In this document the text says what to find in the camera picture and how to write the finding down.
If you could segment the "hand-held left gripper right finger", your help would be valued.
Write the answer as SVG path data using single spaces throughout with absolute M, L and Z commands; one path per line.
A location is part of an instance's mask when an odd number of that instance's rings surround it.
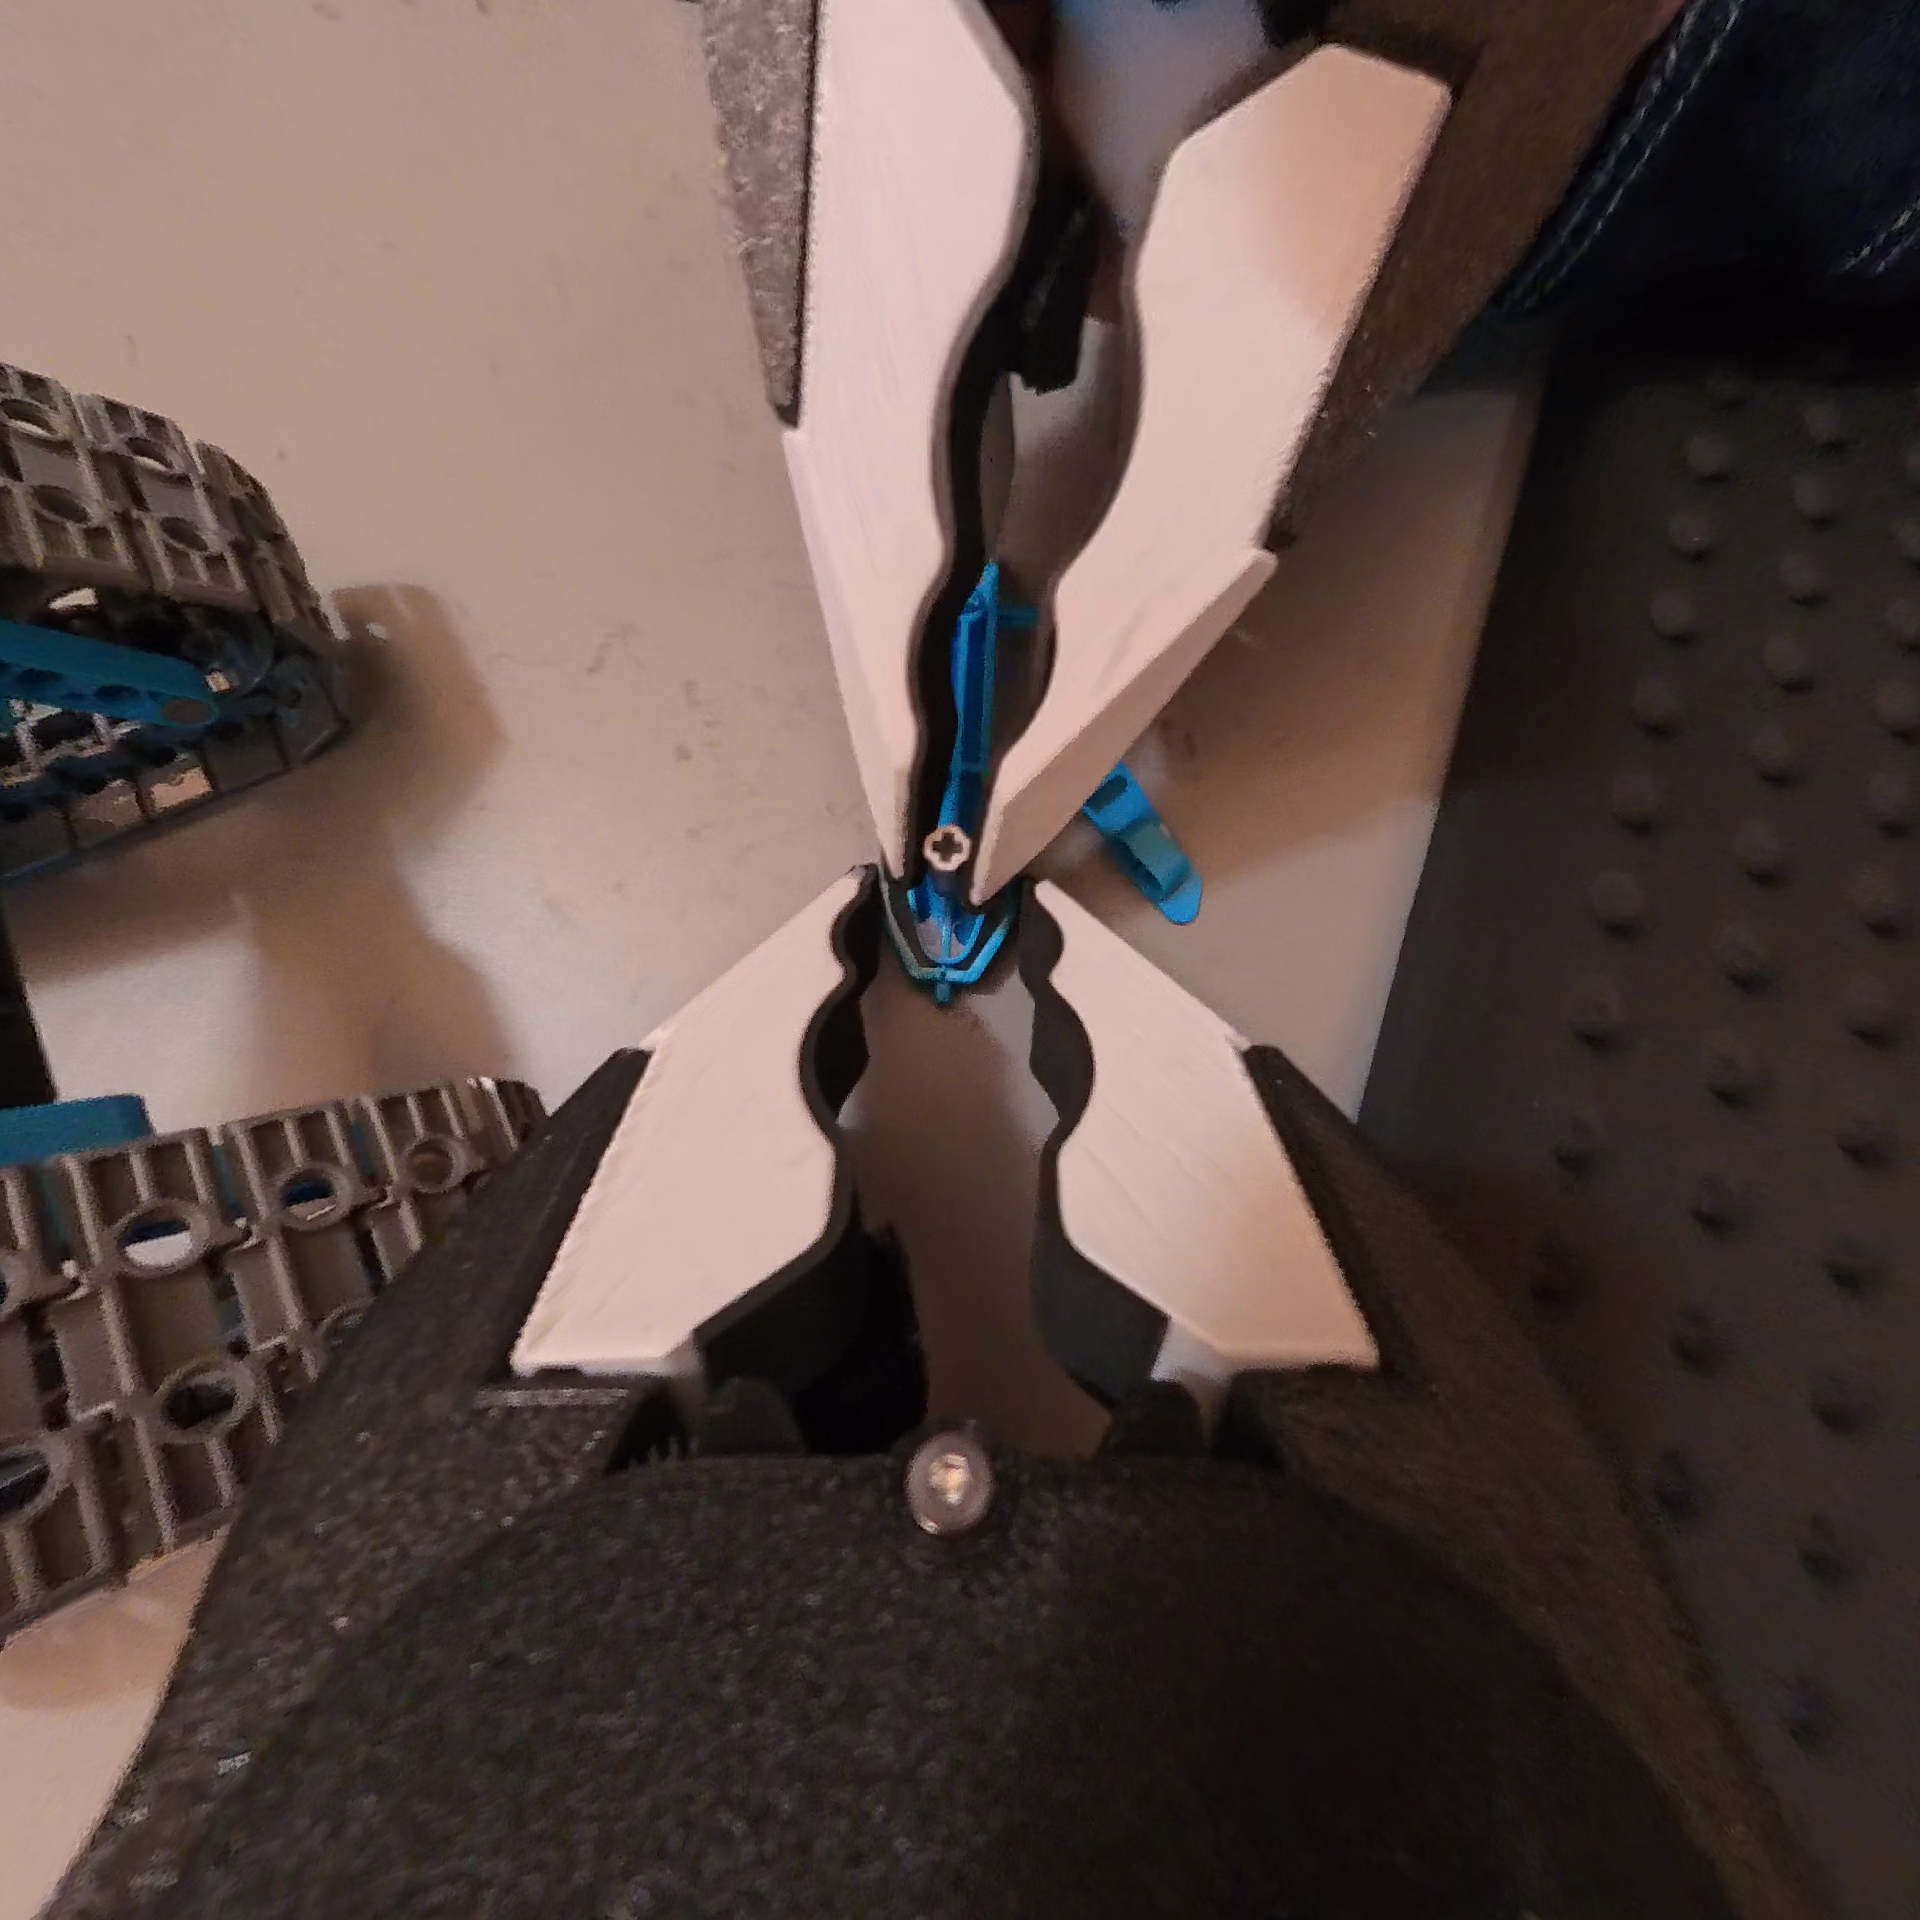
M 1373 1371 L 1248 1038 L 1049 881 L 1016 962 L 1054 1114 L 1030 1265 L 1046 1353 L 1071 1378 Z

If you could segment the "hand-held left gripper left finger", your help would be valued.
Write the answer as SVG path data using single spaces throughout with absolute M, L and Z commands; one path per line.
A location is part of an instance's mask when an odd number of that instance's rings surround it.
M 663 1377 L 849 1223 L 839 1127 L 863 1075 L 876 871 L 849 869 L 660 1021 L 512 1346 L 521 1378 Z

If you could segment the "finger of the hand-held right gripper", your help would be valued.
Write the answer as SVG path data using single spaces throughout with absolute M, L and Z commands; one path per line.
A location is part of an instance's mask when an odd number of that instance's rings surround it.
M 783 462 L 878 852 L 919 854 L 920 644 L 961 545 L 952 401 L 1030 211 L 1023 73 L 973 2 L 821 5 Z
M 1000 757 L 972 898 L 1016 878 L 1276 569 L 1280 493 L 1449 114 L 1328 43 L 1168 158 L 1134 261 L 1135 433 L 1052 595 L 1052 671 Z

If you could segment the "blue long brick piece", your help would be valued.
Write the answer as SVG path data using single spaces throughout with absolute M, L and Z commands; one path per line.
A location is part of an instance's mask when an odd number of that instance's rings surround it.
M 1000 597 L 1000 564 L 988 563 L 951 638 L 954 740 L 942 805 L 924 836 L 924 875 L 914 884 L 896 878 L 879 883 L 885 925 L 902 971 L 940 1005 L 981 982 L 1016 925 L 1016 884 L 985 906 L 972 906 L 964 866 L 985 819 L 1000 633 L 1028 633 L 1034 626 L 1034 609 L 1008 604 Z

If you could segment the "blue grey tracked toy robot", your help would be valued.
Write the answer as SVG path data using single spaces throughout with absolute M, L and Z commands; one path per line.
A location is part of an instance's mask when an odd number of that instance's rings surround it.
M 349 727 L 270 492 L 181 423 L 2 367 L 5 883 L 288 777 Z M 5 1641 L 226 1525 L 372 1299 L 512 1164 L 465 1077 L 159 1133 L 56 1097 L 5 939 Z

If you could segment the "grey desk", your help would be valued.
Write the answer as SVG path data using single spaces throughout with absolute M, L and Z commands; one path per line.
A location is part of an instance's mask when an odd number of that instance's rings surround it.
M 498 1071 L 546 1102 L 873 854 L 760 390 L 690 5 L 5 5 L 5 361 L 263 478 L 362 716 L 8 906 L 65 1097 L 162 1131 Z M 1084 825 L 1044 875 L 1350 1110 L 1524 469 L 1481 335 L 1321 495 L 1135 769 L 1168 925 Z M 847 1109 L 932 1406 L 1102 1417 L 1032 1330 L 1049 1107 L 1013 966 L 887 962 Z

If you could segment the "small blue plastic piece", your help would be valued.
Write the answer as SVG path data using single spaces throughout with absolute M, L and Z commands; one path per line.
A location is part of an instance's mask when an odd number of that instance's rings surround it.
M 1204 883 L 1142 785 L 1118 762 L 1084 803 L 1084 819 L 1096 831 L 1110 863 L 1166 921 L 1197 919 Z

